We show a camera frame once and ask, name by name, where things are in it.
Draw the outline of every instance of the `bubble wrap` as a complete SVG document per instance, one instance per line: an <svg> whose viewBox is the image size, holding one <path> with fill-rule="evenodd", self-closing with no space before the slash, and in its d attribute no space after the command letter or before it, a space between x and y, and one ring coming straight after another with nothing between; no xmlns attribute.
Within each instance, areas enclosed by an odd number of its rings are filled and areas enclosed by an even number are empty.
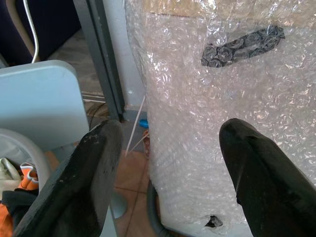
<svg viewBox="0 0 316 237"><path fill-rule="evenodd" d="M247 225L219 147L226 120L251 123L316 185L315 6L301 0L184 1L198 4L201 11L192 12L172 8L175 2L181 1L160 1L160 12L148 1L126 3L130 44L146 86L150 177L174 221L203 229L217 215L224 225L212 231L226 234ZM270 23L285 35L271 51L221 68L201 64L208 44L222 46Z"/></svg>

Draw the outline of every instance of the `orange fabric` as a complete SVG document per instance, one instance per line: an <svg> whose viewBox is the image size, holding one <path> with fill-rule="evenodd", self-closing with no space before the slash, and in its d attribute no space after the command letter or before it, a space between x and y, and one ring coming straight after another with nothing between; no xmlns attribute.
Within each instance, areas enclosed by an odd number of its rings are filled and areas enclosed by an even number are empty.
<svg viewBox="0 0 316 237"><path fill-rule="evenodd" d="M35 168L29 163L20 165L21 171L24 175L18 188L25 190L35 190L39 188L38 175ZM12 237L13 234L13 220L10 216L6 206L0 204L0 237Z"/></svg>

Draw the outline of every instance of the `white wire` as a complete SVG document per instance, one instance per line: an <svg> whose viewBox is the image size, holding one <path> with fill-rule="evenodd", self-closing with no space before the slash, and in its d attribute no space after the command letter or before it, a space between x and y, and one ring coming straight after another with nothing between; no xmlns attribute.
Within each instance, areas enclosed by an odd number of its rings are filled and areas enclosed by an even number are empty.
<svg viewBox="0 0 316 237"><path fill-rule="evenodd" d="M38 36L36 34L36 31L35 31L35 27L34 27L34 23L33 23L33 20L32 20L32 16L31 16L31 13L30 13L28 0L23 0L23 4L24 4L25 12L26 12L26 15L28 17L29 24L31 26L31 30L32 30L32 34L33 34L33 38L34 38L35 52L34 52L34 56L33 56L33 60L32 60L32 63L34 63L36 61L37 57L38 57L38 54L39 54L39 41L38 41Z"/></svg>
<svg viewBox="0 0 316 237"><path fill-rule="evenodd" d="M147 133L145 136L143 136L137 143L136 143L136 145L129 151L129 153L127 154L127 155L129 155L129 154L131 154L131 152L138 146L138 144L139 143L141 143L146 137L148 137L149 136L149 133Z"/></svg>
<svg viewBox="0 0 316 237"><path fill-rule="evenodd" d="M128 141L128 144L127 144L127 148L126 148L126 152L125 152L125 157L127 156L130 143L132 142L132 139L133 139L133 136L134 136L134 132L135 132L135 128L136 128L136 124L137 124L137 121L138 121L140 112L142 111L144 102L145 102L145 96L144 96L144 98L143 98L142 104L141 104L140 107L139 107L139 111L138 111L137 116L136 116L136 119L135 119L135 123L134 123L133 129L132 129L132 133L130 134L130 138L129 138L129 141Z"/></svg>

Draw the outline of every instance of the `black cloth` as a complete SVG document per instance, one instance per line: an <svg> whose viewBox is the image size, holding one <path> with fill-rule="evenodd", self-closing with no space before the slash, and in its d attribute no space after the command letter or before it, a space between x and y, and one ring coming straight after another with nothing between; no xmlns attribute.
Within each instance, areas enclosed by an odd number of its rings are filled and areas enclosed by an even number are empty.
<svg viewBox="0 0 316 237"><path fill-rule="evenodd" d="M18 226L25 213L39 194L39 190L15 189L14 191L3 191L2 204L6 206L13 219L13 230Z"/></svg>

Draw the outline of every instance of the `terracotta floor tile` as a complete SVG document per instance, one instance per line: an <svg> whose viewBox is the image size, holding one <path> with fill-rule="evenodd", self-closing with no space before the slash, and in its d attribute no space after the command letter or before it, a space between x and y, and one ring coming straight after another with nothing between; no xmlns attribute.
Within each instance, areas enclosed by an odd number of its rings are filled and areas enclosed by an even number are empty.
<svg viewBox="0 0 316 237"><path fill-rule="evenodd" d="M149 161L146 161L144 175L142 177L142 181L141 181L140 188L139 188L139 191L141 193L147 192L147 187L148 187L148 182L149 182L148 165L149 165Z"/></svg>
<svg viewBox="0 0 316 237"><path fill-rule="evenodd" d="M116 192L119 194L123 195L126 200L127 200L127 211L125 212L124 215L121 217L115 219L115 223L117 226L117 232L118 232L118 237L125 237L128 224L130 222L130 218L132 216L132 212L134 209L136 197L137 197L137 192L135 191L129 191L125 189L120 189L120 188L114 188Z"/></svg>
<svg viewBox="0 0 316 237"><path fill-rule="evenodd" d="M125 157L125 151L123 151L118 164L114 186L138 191L145 166L146 158L142 152L132 152Z"/></svg>
<svg viewBox="0 0 316 237"><path fill-rule="evenodd" d="M146 194L139 193L126 237L156 237L147 216Z"/></svg>

